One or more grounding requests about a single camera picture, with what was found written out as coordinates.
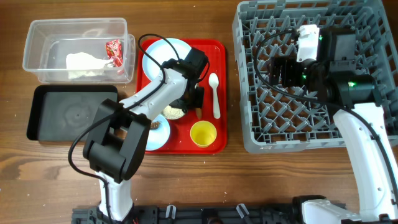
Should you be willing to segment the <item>yellow plastic cup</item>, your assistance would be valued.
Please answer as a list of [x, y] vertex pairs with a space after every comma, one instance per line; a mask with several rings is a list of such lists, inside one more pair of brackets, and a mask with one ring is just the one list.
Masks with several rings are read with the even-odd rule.
[[195, 145], [205, 148], [215, 142], [217, 130], [209, 121], [198, 121], [191, 127], [190, 137]]

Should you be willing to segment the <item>brown food scrap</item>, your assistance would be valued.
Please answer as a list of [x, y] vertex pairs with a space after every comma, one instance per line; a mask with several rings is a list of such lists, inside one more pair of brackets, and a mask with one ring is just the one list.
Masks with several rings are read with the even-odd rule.
[[155, 122], [152, 122], [152, 123], [151, 123], [150, 129], [151, 129], [151, 130], [153, 130], [153, 129], [158, 129], [159, 126], [160, 126], [160, 122], [159, 122], [159, 121], [155, 121]]

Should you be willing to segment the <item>light blue bowl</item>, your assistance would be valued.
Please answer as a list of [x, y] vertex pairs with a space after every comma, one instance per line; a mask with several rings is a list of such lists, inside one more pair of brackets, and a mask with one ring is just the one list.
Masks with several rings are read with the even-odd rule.
[[157, 128], [150, 129], [146, 144], [146, 151], [155, 151], [160, 149], [170, 137], [170, 125], [164, 116], [158, 115], [153, 123], [157, 124]]

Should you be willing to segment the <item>red snack wrapper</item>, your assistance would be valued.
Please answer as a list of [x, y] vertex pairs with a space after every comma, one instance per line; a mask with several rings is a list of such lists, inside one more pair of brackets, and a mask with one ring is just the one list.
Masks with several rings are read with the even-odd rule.
[[119, 39], [111, 40], [105, 44], [107, 56], [115, 67], [123, 64], [122, 44]]

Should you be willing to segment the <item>white napkin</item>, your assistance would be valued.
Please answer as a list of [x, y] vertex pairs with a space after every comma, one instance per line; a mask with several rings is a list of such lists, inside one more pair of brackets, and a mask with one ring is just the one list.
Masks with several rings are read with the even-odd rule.
[[108, 65], [112, 62], [112, 59], [98, 59], [85, 52], [68, 54], [66, 57], [68, 78], [72, 80], [81, 77], [97, 76], [99, 72], [95, 70], [108, 68]]

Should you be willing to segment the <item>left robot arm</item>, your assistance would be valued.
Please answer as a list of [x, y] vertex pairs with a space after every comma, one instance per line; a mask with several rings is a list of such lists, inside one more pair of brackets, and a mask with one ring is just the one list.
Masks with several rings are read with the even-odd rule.
[[159, 75], [134, 96], [99, 105], [83, 157], [100, 180], [97, 215], [103, 223], [129, 219], [134, 206], [130, 179], [143, 161], [152, 121], [167, 106], [200, 108], [204, 89], [197, 83], [209, 64], [203, 51], [192, 48], [184, 59], [165, 61]]

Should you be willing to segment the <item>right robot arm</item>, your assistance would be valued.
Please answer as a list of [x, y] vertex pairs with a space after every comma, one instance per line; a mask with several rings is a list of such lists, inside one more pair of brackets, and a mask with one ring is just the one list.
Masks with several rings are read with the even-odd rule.
[[396, 223], [397, 162], [388, 140], [376, 80], [356, 66], [356, 35], [349, 28], [304, 25], [290, 29], [296, 56], [274, 57], [267, 86], [304, 86], [326, 106], [340, 132], [359, 193], [359, 212], [319, 197], [299, 197], [301, 223]]

